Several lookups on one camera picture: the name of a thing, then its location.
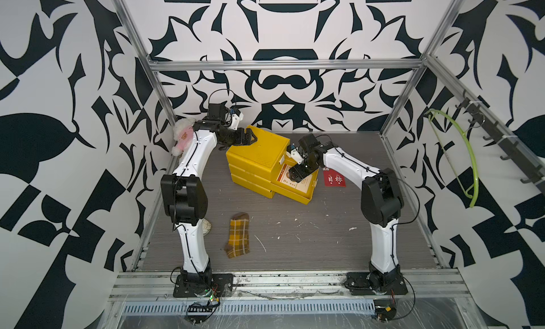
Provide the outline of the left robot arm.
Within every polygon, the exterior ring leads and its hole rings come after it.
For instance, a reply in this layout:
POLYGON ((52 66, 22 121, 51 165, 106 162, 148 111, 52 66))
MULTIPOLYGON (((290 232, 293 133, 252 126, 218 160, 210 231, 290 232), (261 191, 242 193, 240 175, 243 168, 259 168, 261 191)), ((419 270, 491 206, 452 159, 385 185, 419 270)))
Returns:
POLYGON ((251 130, 241 127, 243 120, 244 114, 237 106, 220 103, 210 105, 203 119, 184 118, 173 128, 175 145, 171 154, 179 163, 173 173, 163 176, 160 187, 165 213, 182 245, 180 284, 200 292, 212 288, 210 258, 204 243, 208 198, 202 174, 217 145, 228 149, 257 141, 251 130))

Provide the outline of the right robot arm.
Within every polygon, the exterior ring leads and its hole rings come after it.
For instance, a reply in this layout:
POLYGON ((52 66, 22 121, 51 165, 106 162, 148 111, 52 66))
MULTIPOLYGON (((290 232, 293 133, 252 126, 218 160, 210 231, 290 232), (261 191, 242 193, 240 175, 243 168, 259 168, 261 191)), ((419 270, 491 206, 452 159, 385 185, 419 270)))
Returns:
POLYGON ((399 179, 391 169, 379 170, 347 154, 332 141, 321 143, 313 134, 286 148, 296 165, 288 178, 301 182, 319 168, 329 168, 360 188, 360 209, 370 223, 372 254, 369 273, 348 274, 346 288, 351 292, 385 294, 404 284, 397 258, 397 227, 404 206, 399 179))

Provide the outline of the yellow plastic drawer cabinet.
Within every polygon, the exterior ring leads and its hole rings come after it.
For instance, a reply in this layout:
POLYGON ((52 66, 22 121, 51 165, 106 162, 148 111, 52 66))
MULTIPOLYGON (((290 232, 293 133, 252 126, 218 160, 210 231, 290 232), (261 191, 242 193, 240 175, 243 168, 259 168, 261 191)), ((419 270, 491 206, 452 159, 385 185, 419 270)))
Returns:
POLYGON ((232 146, 226 153, 231 180, 266 198, 273 198, 273 182, 282 167, 287 137, 248 126, 257 140, 248 146, 232 146))

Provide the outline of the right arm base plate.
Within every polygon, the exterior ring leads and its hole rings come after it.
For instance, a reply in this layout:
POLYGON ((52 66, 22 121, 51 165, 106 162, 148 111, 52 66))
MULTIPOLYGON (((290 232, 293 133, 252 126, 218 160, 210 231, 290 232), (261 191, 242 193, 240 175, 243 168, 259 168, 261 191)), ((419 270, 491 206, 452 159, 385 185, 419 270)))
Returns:
POLYGON ((392 293, 396 296, 408 293, 403 275, 397 270, 386 274, 379 271, 349 272, 343 285, 354 296, 388 296, 392 293))

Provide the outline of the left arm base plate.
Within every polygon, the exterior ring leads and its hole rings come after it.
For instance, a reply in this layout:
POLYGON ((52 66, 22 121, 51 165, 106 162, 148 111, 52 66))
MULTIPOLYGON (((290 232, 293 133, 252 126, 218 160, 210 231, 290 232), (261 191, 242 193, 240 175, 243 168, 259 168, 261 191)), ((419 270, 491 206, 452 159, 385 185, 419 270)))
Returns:
POLYGON ((232 291, 233 283, 232 274, 198 275, 183 272, 176 279, 173 297, 177 299, 222 297, 232 291))

